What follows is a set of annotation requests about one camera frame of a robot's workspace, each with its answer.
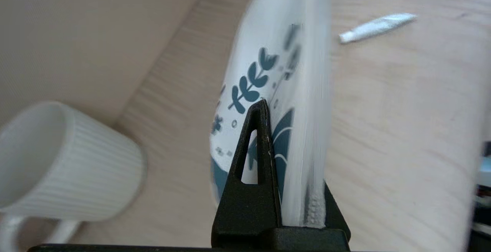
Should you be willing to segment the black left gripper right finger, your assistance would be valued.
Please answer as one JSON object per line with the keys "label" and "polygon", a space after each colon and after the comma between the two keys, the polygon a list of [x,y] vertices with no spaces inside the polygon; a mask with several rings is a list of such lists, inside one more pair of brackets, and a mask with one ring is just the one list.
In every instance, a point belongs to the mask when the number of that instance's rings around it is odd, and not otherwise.
{"label": "black left gripper right finger", "polygon": [[329,187],[324,187],[325,227],[282,226],[269,230],[271,250],[348,250],[351,232]]}

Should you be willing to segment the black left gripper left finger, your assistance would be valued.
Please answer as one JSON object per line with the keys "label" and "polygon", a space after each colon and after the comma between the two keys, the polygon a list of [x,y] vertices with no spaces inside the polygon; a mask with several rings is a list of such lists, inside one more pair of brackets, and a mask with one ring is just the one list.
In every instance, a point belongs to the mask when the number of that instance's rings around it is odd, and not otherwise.
{"label": "black left gripper left finger", "polygon": [[[215,250],[273,250],[281,227],[277,170],[265,100],[253,104],[244,121],[226,186],[214,217],[211,247]],[[257,183],[242,182],[249,142],[256,131]]]}

